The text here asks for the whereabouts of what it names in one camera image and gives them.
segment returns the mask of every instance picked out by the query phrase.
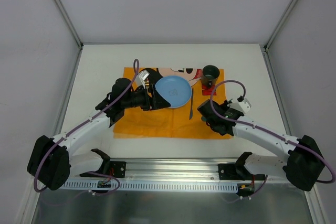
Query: cup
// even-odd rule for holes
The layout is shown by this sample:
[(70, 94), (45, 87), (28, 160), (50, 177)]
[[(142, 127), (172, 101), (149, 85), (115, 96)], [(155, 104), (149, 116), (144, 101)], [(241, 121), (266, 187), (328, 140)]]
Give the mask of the cup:
[(220, 71), (214, 65), (207, 65), (202, 70), (201, 83), (207, 87), (211, 88), (216, 84), (216, 81), (219, 77)]

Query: gray wall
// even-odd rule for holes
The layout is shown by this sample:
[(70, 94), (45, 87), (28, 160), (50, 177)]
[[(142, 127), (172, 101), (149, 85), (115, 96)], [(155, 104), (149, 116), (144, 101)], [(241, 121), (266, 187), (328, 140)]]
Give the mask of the gray wall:
[[(336, 0), (300, 0), (270, 50), (280, 93), (296, 136), (314, 137), (336, 169)], [(326, 171), (321, 175), (329, 179)], [(319, 185), (336, 223), (336, 185)]]
[(0, 6), (0, 223), (10, 224), (28, 189), (34, 142), (52, 133), (78, 47), (52, 0)]
[(83, 42), (264, 44), (290, 0), (62, 0)]

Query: orange cloth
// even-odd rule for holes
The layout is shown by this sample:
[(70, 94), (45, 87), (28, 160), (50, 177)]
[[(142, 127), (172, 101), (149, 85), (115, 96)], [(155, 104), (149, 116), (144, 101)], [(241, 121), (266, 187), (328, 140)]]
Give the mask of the orange cloth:
[[(201, 114), (197, 107), (207, 99), (210, 99), (211, 90), (202, 89), (199, 77), (201, 69), (181, 69), (180, 71), (172, 69), (156, 69), (161, 75), (178, 75), (189, 81), (192, 86), (193, 95), (193, 117), (191, 120), (191, 100), (184, 106), (171, 109), (165, 108), (154, 111), (142, 111), (140, 108), (131, 108), (125, 110), (124, 117), (114, 126), (115, 138), (135, 138), (135, 137), (180, 137), (180, 138), (198, 138), (198, 139), (228, 139), (230, 135), (224, 136), (213, 132), (205, 122), (201, 120)], [(133, 68), (125, 68), (123, 77), (132, 79), (134, 76)], [(220, 76), (217, 83), (224, 80), (224, 71), (220, 70)], [(225, 100), (224, 85), (216, 90), (214, 101), (219, 104)]]

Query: perforated metal strip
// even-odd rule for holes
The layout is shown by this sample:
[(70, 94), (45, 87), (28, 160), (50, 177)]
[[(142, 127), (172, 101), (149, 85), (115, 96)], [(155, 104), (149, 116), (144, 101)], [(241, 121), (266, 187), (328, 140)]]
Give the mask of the perforated metal strip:
[[(99, 188), (96, 179), (68, 179), (61, 189), (72, 190), (108, 190), (117, 186), (116, 182), (108, 182), (110, 188)], [(214, 193), (236, 193), (238, 187), (236, 183), (218, 182), (151, 182), (151, 181), (121, 181), (119, 190), (127, 191), (199, 191)]]

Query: blue plate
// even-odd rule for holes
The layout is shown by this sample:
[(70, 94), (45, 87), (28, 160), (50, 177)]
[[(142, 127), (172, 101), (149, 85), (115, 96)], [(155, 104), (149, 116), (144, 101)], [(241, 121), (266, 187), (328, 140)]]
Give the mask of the blue plate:
[(171, 108), (179, 108), (188, 103), (191, 98), (191, 87), (187, 80), (179, 76), (166, 76), (160, 79), (155, 88)]

